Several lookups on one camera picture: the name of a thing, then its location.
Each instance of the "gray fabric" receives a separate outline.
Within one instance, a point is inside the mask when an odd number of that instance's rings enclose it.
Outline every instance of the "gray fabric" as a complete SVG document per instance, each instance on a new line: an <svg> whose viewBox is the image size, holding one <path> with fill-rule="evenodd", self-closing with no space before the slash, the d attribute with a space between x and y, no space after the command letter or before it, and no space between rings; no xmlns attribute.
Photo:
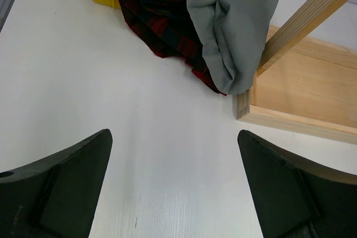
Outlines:
<svg viewBox="0 0 357 238"><path fill-rule="evenodd" d="M241 94L253 83L278 0L187 0L216 87Z"/></svg>

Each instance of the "pile of cloth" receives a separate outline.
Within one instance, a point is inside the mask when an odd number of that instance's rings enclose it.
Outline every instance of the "pile of cloth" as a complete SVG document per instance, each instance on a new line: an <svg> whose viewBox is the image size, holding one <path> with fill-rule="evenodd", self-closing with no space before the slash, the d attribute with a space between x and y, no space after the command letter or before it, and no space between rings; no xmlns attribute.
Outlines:
<svg viewBox="0 0 357 238"><path fill-rule="evenodd" d="M182 58L216 93L253 83L278 0L119 0L129 28L159 57Z"/></svg>

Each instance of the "wooden beam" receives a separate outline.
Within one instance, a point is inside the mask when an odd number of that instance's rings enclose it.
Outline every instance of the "wooden beam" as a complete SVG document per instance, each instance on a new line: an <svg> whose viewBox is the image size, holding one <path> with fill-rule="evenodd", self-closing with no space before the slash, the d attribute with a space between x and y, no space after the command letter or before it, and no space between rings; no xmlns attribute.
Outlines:
<svg viewBox="0 0 357 238"><path fill-rule="evenodd" d="M348 0L307 0L266 43L257 75L272 66L294 45L323 23Z"/></svg>

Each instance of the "white tabletop surface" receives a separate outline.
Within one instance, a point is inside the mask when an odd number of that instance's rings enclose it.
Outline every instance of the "white tabletop surface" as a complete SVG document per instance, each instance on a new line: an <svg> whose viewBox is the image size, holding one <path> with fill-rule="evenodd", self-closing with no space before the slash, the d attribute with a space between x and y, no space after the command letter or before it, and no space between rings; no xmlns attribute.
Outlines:
<svg viewBox="0 0 357 238"><path fill-rule="evenodd" d="M277 25L294 11L282 9ZM0 172L112 131L90 237L262 237L241 129L357 174L357 146L238 122L234 109L92 0L15 0L0 33Z"/></svg>

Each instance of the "red cloth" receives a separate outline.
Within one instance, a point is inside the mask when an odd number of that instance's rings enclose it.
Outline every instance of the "red cloth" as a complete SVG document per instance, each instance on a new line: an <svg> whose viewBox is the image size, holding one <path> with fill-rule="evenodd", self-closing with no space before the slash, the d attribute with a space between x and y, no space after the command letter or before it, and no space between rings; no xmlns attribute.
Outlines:
<svg viewBox="0 0 357 238"><path fill-rule="evenodd" d="M180 57L192 73L216 93L202 58L202 44L186 8L186 0L119 0L130 27L159 57Z"/></svg>

